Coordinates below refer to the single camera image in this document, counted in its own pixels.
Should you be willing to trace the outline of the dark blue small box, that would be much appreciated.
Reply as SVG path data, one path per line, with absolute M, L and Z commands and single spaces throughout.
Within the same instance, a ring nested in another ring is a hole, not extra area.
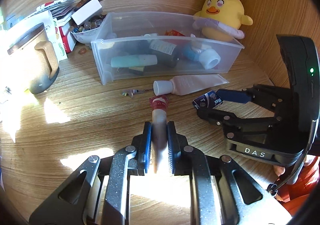
M 192 104 L 195 109 L 207 108 L 214 109 L 223 103 L 223 99 L 215 92 L 209 91 L 194 99 Z

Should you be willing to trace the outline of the black dropper bottle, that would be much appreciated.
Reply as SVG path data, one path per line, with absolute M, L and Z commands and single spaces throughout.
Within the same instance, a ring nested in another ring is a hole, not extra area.
M 180 49 L 176 44 L 155 39 L 150 42 L 149 48 L 152 54 L 156 55 L 159 64 L 176 67 L 180 56 Z

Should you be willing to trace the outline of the red cap lip gloss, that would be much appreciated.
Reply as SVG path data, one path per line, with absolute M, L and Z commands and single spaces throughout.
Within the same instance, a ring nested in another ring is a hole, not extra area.
M 167 106 L 166 95 L 154 96 L 149 99 L 152 108 L 152 163 L 157 173 L 165 158 L 167 148 Z

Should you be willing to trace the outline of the pale green tube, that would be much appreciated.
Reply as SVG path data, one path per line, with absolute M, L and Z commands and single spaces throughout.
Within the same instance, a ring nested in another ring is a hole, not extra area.
M 157 65 L 156 55 L 129 55 L 111 59 L 112 68 L 131 68 Z

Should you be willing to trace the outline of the teal small tube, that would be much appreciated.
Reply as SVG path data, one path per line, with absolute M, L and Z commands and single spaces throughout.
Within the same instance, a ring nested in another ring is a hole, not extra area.
M 158 33 L 147 33 L 143 36 L 143 38 L 148 42 L 151 42 L 152 40 L 155 40 L 158 37 L 159 37 Z

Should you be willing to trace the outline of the yellow chick plush toy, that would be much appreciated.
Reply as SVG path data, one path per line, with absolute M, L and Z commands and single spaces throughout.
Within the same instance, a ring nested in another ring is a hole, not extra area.
M 206 0 L 202 9 L 194 14 L 193 28 L 206 38 L 230 42 L 244 39 L 242 25 L 252 25 L 253 19 L 245 15 L 240 0 Z

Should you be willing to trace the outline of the clear plastic storage bin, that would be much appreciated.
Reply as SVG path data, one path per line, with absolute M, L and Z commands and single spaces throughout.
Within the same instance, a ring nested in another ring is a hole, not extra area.
M 109 13 L 91 41 L 103 85 L 149 76 L 226 73 L 244 46 L 233 37 L 206 38 L 213 20 L 166 12 Z

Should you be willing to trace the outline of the brown mug with lid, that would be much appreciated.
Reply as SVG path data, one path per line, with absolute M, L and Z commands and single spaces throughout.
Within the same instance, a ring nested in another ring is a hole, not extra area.
M 24 90 L 40 94 L 55 82 L 60 70 L 59 61 L 44 23 L 21 35 L 7 53 L 17 71 L 18 85 Z

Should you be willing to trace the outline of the bowl of glass marbles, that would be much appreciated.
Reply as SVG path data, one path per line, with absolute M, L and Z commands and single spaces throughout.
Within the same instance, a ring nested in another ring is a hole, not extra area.
M 99 27 L 105 17 L 105 14 L 99 14 L 92 16 L 82 25 L 76 25 L 73 23 L 70 26 L 69 31 L 78 42 L 89 45 L 91 41 L 94 40 L 94 37 L 98 33 Z

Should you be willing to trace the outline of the white small box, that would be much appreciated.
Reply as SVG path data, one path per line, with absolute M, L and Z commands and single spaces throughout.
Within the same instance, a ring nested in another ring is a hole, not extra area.
M 80 9 L 72 14 L 72 19 L 76 25 L 82 25 L 85 21 L 92 18 L 93 16 L 101 14 L 103 7 L 99 0 L 90 0 Z

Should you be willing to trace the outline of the stack of books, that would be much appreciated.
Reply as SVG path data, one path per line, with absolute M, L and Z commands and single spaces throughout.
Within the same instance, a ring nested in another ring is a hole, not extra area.
M 12 41 L 9 48 L 16 40 L 33 26 L 44 23 L 47 37 L 52 42 L 58 61 L 67 58 L 67 53 L 73 51 L 76 39 L 70 33 L 69 28 L 74 23 L 72 14 L 88 3 L 90 0 L 81 0 L 74 5 L 74 0 L 60 0 L 59 6 L 49 10 L 35 11 L 22 21 L 18 22 L 8 31 L 8 37 Z

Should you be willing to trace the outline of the red white marker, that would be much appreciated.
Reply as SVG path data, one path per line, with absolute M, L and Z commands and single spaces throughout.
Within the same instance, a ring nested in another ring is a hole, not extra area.
M 62 1 L 60 1 L 60 0 L 51 1 L 49 3 L 45 3 L 45 4 L 42 4 L 42 5 L 38 6 L 36 8 L 36 11 L 38 12 L 38 11 L 49 10 L 49 9 L 51 9 L 53 7 L 59 6 L 61 3 L 62 3 Z

